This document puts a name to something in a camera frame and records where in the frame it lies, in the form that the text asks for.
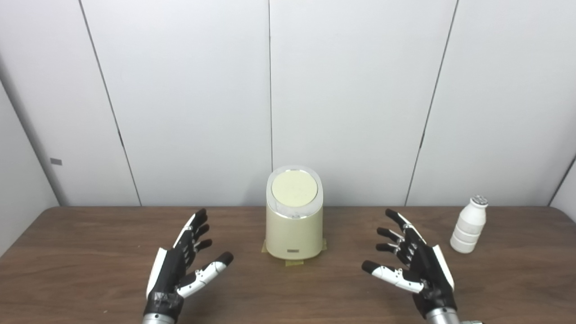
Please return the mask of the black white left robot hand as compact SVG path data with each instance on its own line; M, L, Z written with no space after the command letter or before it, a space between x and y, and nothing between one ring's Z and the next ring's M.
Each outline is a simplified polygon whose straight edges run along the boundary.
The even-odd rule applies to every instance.
M195 212L182 227L170 249L159 248L148 278L144 324L176 324L185 299L204 288L233 262L224 252L214 261L189 272L198 253L212 246L212 240L201 240L210 229L207 211Z

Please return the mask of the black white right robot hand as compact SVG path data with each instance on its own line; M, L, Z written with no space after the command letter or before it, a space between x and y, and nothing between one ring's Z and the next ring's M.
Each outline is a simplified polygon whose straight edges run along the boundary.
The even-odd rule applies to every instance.
M385 215L399 226L401 234L377 228L377 234L392 242L379 243L376 249L394 254L405 268L365 260L362 270L411 293L416 309L428 324L458 324L454 279L440 246L428 245L416 227L397 211L387 208Z

